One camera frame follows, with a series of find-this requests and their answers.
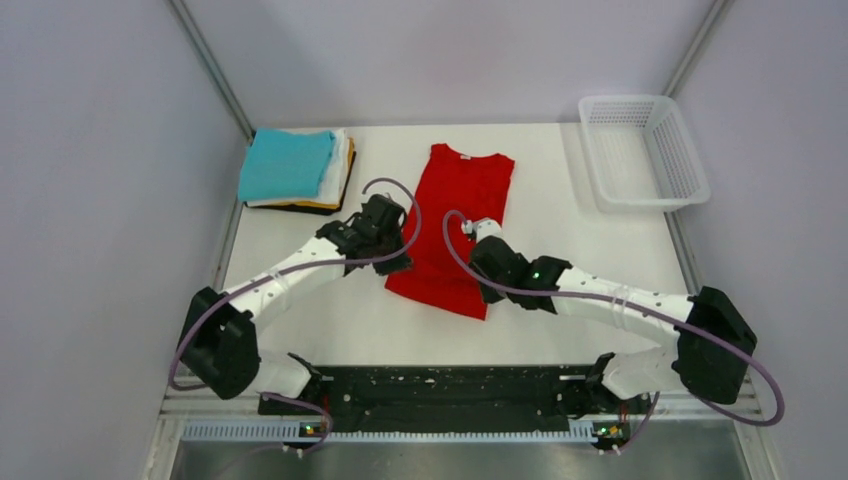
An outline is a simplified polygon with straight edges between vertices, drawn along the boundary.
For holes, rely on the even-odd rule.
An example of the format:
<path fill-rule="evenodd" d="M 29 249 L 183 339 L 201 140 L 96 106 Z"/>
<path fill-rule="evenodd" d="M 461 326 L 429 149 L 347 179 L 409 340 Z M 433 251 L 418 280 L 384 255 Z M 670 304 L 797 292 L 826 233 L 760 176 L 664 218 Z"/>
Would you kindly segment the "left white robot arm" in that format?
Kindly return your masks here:
<path fill-rule="evenodd" d="M 190 300 L 178 361 L 223 400 L 273 393 L 297 413 L 319 404 L 319 373 L 291 353 L 259 348 L 261 334 L 297 300 L 370 265 L 386 276 L 412 265 L 404 251 L 404 207 L 375 194 L 347 220 L 331 221 L 291 256 L 223 292 L 205 287 Z"/>

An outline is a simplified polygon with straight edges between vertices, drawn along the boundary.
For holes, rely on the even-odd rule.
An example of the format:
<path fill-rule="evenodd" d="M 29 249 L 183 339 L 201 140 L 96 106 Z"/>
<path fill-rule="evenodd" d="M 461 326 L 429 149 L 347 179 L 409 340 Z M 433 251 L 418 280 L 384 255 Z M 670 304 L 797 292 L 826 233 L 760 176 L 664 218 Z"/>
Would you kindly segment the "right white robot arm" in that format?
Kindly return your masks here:
<path fill-rule="evenodd" d="M 695 295 L 662 294 L 590 274 L 564 259 L 532 261 L 504 240 L 490 218 L 461 223 L 473 240 L 468 266 L 481 277 L 485 303 L 502 300 L 529 311 L 594 320 L 653 342 L 637 353 L 601 355 L 586 397 L 600 412 L 652 392 L 687 390 L 719 405 L 736 402 L 757 337 L 728 295 L 703 287 Z"/>

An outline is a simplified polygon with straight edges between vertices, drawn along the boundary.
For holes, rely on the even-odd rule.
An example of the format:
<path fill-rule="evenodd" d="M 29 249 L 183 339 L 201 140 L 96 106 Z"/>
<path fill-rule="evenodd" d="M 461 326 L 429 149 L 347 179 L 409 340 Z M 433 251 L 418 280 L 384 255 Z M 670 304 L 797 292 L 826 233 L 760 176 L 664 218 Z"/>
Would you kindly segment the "folded white t-shirt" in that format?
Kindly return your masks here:
<path fill-rule="evenodd" d="M 240 171 L 238 200 L 250 208 L 329 215 L 343 206 L 354 160 L 354 140 L 345 128 L 260 129 Z"/>

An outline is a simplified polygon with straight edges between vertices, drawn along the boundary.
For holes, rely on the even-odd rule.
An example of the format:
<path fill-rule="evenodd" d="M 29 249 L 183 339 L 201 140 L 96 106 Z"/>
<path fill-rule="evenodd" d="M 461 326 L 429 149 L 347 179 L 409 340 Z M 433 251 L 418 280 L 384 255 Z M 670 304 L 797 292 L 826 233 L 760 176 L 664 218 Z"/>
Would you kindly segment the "folded teal t-shirt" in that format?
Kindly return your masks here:
<path fill-rule="evenodd" d="M 336 135 L 329 130 L 317 133 L 257 130 L 241 167 L 238 199 L 254 202 L 316 197 L 335 143 Z"/>

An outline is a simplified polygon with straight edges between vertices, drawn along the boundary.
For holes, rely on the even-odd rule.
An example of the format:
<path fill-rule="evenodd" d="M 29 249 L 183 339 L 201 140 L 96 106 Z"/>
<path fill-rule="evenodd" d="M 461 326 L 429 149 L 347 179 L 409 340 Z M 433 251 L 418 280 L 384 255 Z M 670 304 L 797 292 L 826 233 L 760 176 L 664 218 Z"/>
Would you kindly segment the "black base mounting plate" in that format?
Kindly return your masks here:
<path fill-rule="evenodd" d="M 623 446 L 648 412 L 645 394 L 604 395 L 586 365 L 321 366 L 295 405 L 262 398 L 262 416 L 306 421 L 308 435 L 333 432 L 501 433 L 566 431 L 593 423 L 598 450 Z"/>

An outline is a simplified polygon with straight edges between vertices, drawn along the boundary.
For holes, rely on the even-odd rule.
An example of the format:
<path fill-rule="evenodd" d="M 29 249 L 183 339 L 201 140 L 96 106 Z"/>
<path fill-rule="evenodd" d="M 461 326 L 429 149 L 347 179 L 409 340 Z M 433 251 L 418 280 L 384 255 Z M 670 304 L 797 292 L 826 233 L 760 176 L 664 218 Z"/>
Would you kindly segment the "white plastic basket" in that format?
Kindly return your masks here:
<path fill-rule="evenodd" d="M 586 168 L 607 213 L 670 213 L 711 189 L 677 103 L 660 95 L 597 95 L 578 103 Z"/>

